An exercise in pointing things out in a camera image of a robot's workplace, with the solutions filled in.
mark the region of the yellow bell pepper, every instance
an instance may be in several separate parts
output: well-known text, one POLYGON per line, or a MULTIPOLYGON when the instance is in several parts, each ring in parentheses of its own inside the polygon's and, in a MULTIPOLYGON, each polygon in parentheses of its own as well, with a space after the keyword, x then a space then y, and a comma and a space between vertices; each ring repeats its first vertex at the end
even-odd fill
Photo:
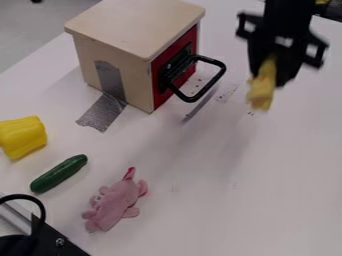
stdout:
POLYGON ((37 116, 0 122, 0 146, 11 160, 20 159, 46 144, 45 127, 37 116))
POLYGON ((270 56, 262 64, 256 78, 248 81, 251 86, 246 101, 251 103, 252 109, 267 112, 272 104, 276 87, 277 67, 276 57, 270 56))

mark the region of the tape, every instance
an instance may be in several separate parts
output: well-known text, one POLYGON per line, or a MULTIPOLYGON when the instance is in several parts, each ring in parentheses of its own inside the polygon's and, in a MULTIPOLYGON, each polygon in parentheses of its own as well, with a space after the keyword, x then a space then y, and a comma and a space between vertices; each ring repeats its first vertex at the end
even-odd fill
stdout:
POLYGON ((96 61, 104 94, 76 121, 104 133, 127 106, 120 70, 108 62, 96 61))

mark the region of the pig ear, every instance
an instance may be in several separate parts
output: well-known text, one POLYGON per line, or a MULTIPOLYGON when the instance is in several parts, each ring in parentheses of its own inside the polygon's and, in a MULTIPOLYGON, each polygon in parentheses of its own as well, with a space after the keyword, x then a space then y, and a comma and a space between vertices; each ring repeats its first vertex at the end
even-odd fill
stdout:
POLYGON ((135 167, 131 167, 128 169, 128 172, 126 173, 126 175, 123 177, 122 180, 132 180, 134 178, 135 175, 135 167))

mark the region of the cucumber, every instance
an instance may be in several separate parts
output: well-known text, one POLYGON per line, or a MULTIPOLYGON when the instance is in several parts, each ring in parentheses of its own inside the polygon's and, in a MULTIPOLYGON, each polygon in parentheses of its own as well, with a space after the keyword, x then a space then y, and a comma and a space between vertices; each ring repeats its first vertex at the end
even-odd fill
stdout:
POLYGON ((36 194, 45 193, 77 173, 87 162, 86 155, 73 156, 35 179, 31 183, 30 189, 36 194))

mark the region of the floor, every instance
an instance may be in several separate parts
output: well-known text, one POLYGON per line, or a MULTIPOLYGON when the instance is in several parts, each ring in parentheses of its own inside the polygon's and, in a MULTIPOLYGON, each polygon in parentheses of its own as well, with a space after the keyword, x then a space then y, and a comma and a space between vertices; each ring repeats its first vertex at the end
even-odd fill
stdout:
POLYGON ((100 0, 0 1, 0 73, 63 32, 66 21, 100 0))

